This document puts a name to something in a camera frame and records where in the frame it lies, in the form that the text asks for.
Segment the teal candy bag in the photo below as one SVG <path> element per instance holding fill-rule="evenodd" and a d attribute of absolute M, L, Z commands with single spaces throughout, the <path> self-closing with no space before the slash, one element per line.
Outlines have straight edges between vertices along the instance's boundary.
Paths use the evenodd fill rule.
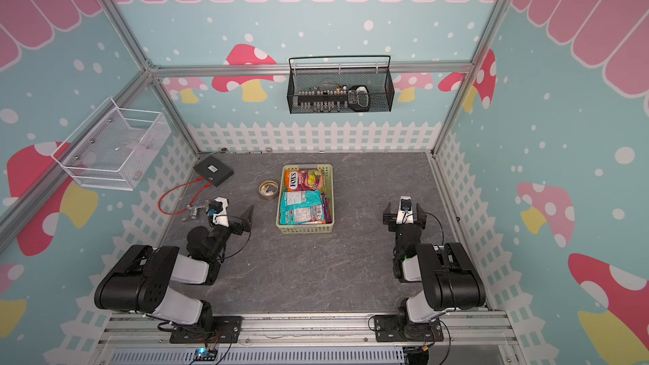
<path fill-rule="evenodd" d="M 324 224 L 322 194 L 318 190 L 289 191 L 282 196 L 279 223 L 293 226 L 302 224 Z"/>

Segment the yellow Fox's fruits bag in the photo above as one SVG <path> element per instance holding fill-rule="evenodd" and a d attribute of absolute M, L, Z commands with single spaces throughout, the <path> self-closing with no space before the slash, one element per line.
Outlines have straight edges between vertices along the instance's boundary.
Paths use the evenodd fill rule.
<path fill-rule="evenodd" d="M 319 169 L 286 170 L 284 184 L 288 192 L 322 191 L 325 176 Z"/>

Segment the purple candy bag back side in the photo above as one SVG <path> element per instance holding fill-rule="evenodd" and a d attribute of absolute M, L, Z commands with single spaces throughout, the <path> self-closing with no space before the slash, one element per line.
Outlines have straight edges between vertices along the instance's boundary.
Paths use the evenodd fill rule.
<path fill-rule="evenodd" d="M 323 216 L 324 216 L 324 223 L 325 224 L 331 224 L 332 223 L 332 214 L 331 214 L 331 202 L 330 199 L 326 196 L 326 194 L 321 194 L 322 196 L 322 207 L 323 207 Z"/>

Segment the green plastic basket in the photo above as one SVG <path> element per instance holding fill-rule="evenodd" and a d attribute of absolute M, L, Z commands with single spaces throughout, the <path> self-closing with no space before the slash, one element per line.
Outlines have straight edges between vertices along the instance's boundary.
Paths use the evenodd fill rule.
<path fill-rule="evenodd" d="M 324 173 L 324 189 L 321 194 L 326 194 L 331 202 L 331 214 L 332 214 L 332 223 L 331 224 L 302 224 L 302 225 L 293 225 L 286 226 L 279 223 L 280 216 L 280 203 L 282 196 L 285 192 L 288 192 L 284 184 L 284 172 L 286 170 L 309 170 L 309 169 L 319 169 Z M 308 234 L 308 233 L 331 233 L 333 226 L 336 222 L 336 213 L 335 213 L 335 195 L 334 195 L 334 171 L 333 165 L 320 163 L 320 164 L 310 164 L 310 165 L 285 165 L 282 169 L 282 178 L 280 180 L 281 191 L 279 194 L 279 201 L 277 202 L 277 213 L 275 214 L 275 224 L 278 229 L 283 234 Z"/>

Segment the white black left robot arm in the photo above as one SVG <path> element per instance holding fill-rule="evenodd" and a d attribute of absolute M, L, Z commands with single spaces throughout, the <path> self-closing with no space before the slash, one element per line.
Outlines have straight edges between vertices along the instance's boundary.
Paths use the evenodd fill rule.
<path fill-rule="evenodd" d="M 201 334 L 212 331 L 216 326 L 211 305 L 174 290 L 170 284 L 213 285 L 228 258 L 229 238 L 251 232 L 254 211 L 250 206 L 241 216 L 230 216 L 223 201 L 211 203 L 211 224 L 190 230 L 186 255 L 176 246 L 131 246 L 98 284 L 96 307 L 145 314 Z"/>

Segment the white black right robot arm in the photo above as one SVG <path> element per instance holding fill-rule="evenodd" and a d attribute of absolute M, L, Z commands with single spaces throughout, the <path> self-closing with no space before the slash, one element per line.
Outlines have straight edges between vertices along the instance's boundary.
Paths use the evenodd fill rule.
<path fill-rule="evenodd" d="M 396 212 L 389 205 L 382 215 L 383 224 L 395 234 L 394 277 L 401 283 L 422 286 L 418 294 L 400 303 L 396 323 L 402 329 L 429 324 L 456 310 L 481 307 L 487 299 L 478 271 L 461 243 L 421 241 L 429 218 L 441 223 L 407 196 L 400 198 Z"/>

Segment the brown tape roll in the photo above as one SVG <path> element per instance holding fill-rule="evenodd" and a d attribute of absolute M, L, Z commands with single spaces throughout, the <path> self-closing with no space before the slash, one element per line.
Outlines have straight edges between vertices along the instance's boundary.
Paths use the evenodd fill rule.
<path fill-rule="evenodd" d="M 278 182 L 273 180 L 267 180 L 262 182 L 258 187 L 258 195 L 260 199 L 263 200 L 272 200 L 279 197 L 281 187 Z"/>

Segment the metal clamp fitting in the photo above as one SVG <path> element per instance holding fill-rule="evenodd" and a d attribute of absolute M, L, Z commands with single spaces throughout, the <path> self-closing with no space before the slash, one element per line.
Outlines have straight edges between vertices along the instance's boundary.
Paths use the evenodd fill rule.
<path fill-rule="evenodd" d="M 208 207 L 209 207 L 208 202 L 202 202 L 199 204 L 189 204 L 187 206 L 187 215 L 182 219 L 182 221 L 199 220 L 202 216 L 206 214 Z"/>

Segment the black network box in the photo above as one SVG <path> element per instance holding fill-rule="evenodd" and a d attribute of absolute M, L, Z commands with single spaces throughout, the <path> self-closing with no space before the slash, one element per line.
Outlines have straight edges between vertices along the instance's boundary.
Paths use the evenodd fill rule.
<path fill-rule="evenodd" d="M 214 155 L 208 155 L 194 166 L 194 171 L 214 187 L 219 187 L 233 174 L 233 169 Z"/>

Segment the green lit circuit board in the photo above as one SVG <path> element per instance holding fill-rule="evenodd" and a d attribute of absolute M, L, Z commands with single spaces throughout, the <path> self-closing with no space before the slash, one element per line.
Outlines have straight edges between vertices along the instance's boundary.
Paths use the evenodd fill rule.
<path fill-rule="evenodd" d="M 192 363 L 214 362 L 217 356 L 218 350 L 216 348 L 197 348 L 194 351 Z"/>

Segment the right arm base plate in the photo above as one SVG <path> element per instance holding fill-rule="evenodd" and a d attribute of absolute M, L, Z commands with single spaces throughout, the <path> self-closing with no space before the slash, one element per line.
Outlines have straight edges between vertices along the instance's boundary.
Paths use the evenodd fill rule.
<path fill-rule="evenodd" d="M 422 342 L 432 344 L 444 341 L 442 325 L 438 320 L 412 323 L 396 314 L 377 314 L 368 320 L 377 342 Z"/>

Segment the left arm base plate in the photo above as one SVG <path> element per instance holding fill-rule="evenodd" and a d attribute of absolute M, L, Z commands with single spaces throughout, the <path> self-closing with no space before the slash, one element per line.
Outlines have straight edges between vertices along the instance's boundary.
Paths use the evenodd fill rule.
<path fill-rule="evenodd" d="M 171 344 L 237 343 L 242 330 L 242 316 L 214 316 L 207 322 L 174 326 Z"/>

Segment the aluminium front rail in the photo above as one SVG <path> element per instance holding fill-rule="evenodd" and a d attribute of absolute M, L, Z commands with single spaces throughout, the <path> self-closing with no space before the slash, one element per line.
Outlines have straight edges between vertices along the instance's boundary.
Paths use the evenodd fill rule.
<path fill-rule="evenodd" d="M 266 346 L 378 346 L 370 313 L 242 314 L 234 348 Z M 113 314 L 98 349 L 180 348 L 157 320 L 136 314 Z M 516 346 L 510 320 L 501 311 L 461 311 L 441 317 L 435 331 L 451 346 Z"/>

